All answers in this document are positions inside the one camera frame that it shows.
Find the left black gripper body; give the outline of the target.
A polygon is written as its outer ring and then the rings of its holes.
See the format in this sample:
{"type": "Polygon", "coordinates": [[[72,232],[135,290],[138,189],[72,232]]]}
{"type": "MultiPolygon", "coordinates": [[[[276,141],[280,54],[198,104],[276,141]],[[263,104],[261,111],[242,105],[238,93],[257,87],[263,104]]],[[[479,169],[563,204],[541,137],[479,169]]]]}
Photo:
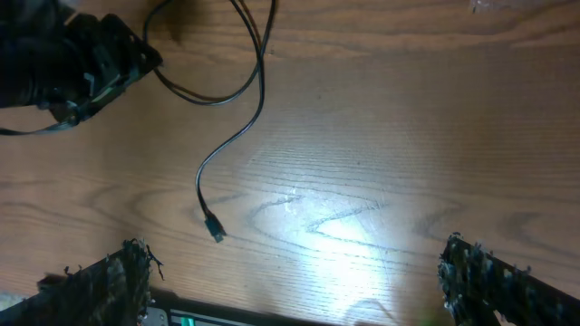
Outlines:
{"type": "Polygon", "coordinates": [[[80,73],[72,82],[74,93],[50,104],[49,111],[68,125],[92,118],[162,63],[160,53],[115,14],[76,15],[66,25],[65,43],[80,73]]]}

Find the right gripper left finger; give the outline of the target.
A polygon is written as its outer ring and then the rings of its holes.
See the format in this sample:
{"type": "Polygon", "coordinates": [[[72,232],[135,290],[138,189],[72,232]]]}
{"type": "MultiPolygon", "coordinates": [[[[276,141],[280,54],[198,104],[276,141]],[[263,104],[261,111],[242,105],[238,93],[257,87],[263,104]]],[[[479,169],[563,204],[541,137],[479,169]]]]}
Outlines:
{"type": "Polygon", "coordinates": [[[75,273],[47,274],[36,295],[1,311],[1,325],[141,325],[153,303],[152,269],[161,266],[148,244],[125,240],[119,251],[75,273]]]}

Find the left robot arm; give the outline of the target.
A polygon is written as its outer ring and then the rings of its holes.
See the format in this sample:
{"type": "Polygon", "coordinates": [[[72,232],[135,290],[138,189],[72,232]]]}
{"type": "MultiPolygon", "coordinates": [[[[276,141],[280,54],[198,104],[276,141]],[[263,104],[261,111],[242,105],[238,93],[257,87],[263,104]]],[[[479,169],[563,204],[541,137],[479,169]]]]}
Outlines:
{"type": "Polygon", "coordinates": [[[80,14],[60,1],[1,4],[1,106],[35,106],[71,129],[162,62],[119,16],[80,14]]]}

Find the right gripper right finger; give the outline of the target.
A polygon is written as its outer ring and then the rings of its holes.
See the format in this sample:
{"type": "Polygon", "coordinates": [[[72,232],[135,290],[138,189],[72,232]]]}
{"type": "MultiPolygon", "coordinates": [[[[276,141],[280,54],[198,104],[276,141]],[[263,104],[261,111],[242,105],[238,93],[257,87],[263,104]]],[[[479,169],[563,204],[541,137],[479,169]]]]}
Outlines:
{"type": "Polygon", "coordinates": [[[579,300],[470,244],[449,236],[438,276],[457,325],[577,325],[579,300]]]}

